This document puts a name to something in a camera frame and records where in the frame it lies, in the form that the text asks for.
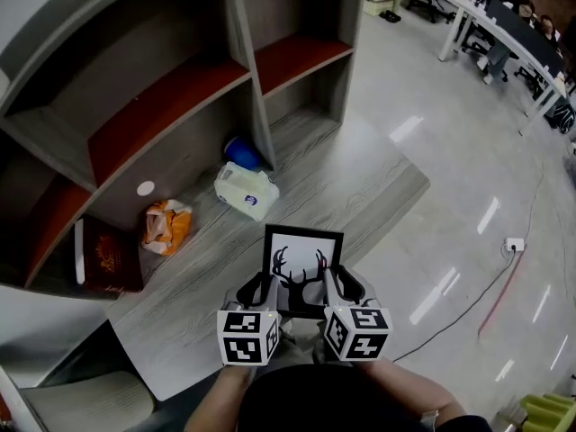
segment orange plastic bag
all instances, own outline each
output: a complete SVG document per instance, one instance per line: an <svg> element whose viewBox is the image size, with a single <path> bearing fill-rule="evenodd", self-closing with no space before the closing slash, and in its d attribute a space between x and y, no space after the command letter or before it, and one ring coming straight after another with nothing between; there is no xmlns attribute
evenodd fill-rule
<svg viewBox="0 0 576 432"><path fill-rule="evenodd" d="M192 208L177 200L156 202L146 210L142 246L162 256L173 255L188 234Z"/></svg>

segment forearm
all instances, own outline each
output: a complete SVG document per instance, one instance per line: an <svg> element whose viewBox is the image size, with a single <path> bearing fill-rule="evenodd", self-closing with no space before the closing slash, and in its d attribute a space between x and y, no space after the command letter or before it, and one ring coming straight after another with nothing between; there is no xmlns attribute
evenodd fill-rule
<svg viewBox="0 0 576 432"><path fill-rule="evenodd" d="M465 414L462 406L447 389L389 360L383 359L357 366L377 381L398 403L418 417L437 410L439 412L437 426Z"/></svg>
<svg viewBox="0 0 576 432"><path fill-rule="evenodd" d="M234 432L240 403L248 388L250 368L225 366L218 379L188 419L184 432Z"/></svg>

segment blue container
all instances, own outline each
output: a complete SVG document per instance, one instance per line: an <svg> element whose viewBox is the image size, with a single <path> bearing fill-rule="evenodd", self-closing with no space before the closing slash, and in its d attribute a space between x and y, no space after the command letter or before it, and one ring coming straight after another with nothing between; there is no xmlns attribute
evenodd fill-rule
<svg viewBox="0 0 576 432"><path fill-rule="evenodd" d="M226 144L224 155L228 160L245 169L260 167L260 157L256 150L239 136L232 138Z"/></svg>

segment bookshelf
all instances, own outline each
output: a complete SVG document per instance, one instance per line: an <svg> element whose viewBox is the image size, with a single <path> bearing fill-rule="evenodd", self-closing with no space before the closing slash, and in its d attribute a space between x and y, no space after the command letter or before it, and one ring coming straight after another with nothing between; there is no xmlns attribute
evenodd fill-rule
<svg viewBox="0 0 576 432"><path fill-rule="evenodd" d="M22 194L32 241L9 284L83 295L58 264L85 212L136 230L151 203L213 176L230 137L251 140L274 171L272 123L312 106L338 126L361 3L47 0L0 53L11 79L0 129L47 173ZM154 191L140 196L146 181Z"/></svg>

